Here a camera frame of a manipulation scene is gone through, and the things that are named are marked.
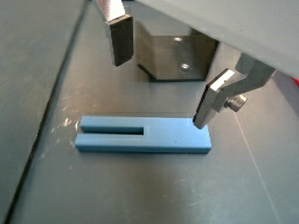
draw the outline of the slot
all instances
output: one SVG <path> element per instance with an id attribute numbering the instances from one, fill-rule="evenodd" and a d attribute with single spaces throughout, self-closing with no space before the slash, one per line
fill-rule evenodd
<path id="1" fill-rule="evenodd" d="M 82 127 L 82 130 L 88 133 L 118 134 L 118 135 L 143 135 L 145 127 Z"/>

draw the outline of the gray floor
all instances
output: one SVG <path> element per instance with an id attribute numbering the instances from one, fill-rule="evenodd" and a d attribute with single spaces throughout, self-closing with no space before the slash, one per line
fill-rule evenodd
<path id="1" fill-rule="evenodd" d="M 137 19 L 157 21 L 130 5 Z M 238 58 L 222 45 L 210 78 Z M 134 59 L 114 67 L 92 6 L 62 78 L 12 223 L 298 223 L 299 88 L 290 77 L 278 73 L 238 114 L 215 117 L 209 155 L 76 150 L 83 115 L 193 117 L 205 88 L 149 82 Z"/>
<path id="2" fill-rule="evenodd" d="M 15 196 L 83 0 L 0 3 L 0 223 Z"/>

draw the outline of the gray surface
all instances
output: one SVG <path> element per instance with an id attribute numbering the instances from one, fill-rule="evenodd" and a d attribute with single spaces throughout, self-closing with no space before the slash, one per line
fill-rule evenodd
<path id="1" fill-rule="evenodd" d="M 0 3 L 0 223 L 34 147 L 82 3 Z"/>
<path id="2" fill-rule="evenodd" d="M 12 223 L 297 223 L 299 90 L 282 74 L 215 117 L 209 155 L 78 152 L 83 115 L 193 116 L 202 97 L 205 83 L 114 67 L 105 36 L 90 7 Z M 210 77 L 238 58 L 222 45 Z"/>
<path id="3" fill-rule="evenodd" d="M 138 0 L 299 78 L 297 0 Z"/>

